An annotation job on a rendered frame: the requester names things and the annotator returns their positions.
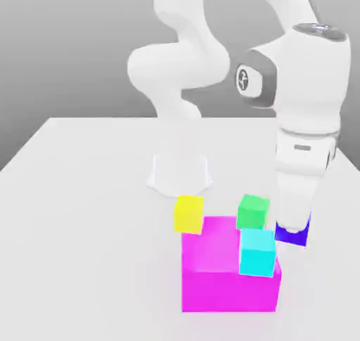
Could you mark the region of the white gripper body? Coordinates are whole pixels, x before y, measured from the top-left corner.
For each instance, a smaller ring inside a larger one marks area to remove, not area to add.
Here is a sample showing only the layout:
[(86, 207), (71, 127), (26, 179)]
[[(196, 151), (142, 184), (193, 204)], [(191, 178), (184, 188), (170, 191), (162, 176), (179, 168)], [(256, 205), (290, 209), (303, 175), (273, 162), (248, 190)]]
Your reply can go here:
[(304, 230), (311, 212), (311, 178), (299, 174), (277, 174), (277, 182), (279, 226), (291, 233)]

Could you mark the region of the small blue cube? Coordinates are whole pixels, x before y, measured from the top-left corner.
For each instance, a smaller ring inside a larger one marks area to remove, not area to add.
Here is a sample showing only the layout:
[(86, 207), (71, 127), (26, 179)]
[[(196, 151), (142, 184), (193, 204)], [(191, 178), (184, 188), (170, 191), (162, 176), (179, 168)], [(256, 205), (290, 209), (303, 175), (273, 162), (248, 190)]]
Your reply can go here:
[(287, 231), (285, 228), (280, 226), (276, 221), (275, 240), (284, 243), (289, 243), (292, 245), (306, 247), (310, 221), (311, 221), (311, 214), (309, 214), (306, 227), (303, 230), (296, 231), (294, 233)]

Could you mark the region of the small green cube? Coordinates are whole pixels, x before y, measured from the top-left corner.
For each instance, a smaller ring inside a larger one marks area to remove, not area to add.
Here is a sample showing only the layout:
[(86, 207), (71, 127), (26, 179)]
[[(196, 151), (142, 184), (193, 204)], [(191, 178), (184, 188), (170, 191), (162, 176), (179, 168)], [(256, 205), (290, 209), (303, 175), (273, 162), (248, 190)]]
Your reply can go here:
[(238, 206), (236, 228), (264, 229), (268, 219), (270, 199), (245, 194)]

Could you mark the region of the small cyan cube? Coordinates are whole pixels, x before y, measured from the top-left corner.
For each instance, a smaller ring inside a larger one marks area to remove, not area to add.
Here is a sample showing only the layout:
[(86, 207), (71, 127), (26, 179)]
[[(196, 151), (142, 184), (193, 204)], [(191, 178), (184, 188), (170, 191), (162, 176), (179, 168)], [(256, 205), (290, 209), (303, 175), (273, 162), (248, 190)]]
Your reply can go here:
[(272, 230), (240, 230), (239, 274), (272, 277), (275, 263), (276, 243)]

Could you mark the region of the small yellow cube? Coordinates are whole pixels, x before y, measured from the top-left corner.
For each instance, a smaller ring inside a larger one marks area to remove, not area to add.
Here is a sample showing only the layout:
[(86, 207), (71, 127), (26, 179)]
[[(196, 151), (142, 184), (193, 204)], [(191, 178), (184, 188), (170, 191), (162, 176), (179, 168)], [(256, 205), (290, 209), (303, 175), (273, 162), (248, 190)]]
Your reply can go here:
[(174, 208), (174, 230), (200, 235), (203, 227), (204, 197), (180, 195)]

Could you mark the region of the large magenta box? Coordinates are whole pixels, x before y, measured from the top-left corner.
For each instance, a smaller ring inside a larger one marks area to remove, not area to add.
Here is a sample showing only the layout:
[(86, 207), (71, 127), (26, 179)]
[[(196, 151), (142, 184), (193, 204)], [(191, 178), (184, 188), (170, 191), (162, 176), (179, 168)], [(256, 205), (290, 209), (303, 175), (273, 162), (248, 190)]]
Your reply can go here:
[(239, 274), (240, 230), (235, 217), (205, 217), (200, 235), (181, 237), (184, 312), (274, 312), (281, 285), (272, 277)]

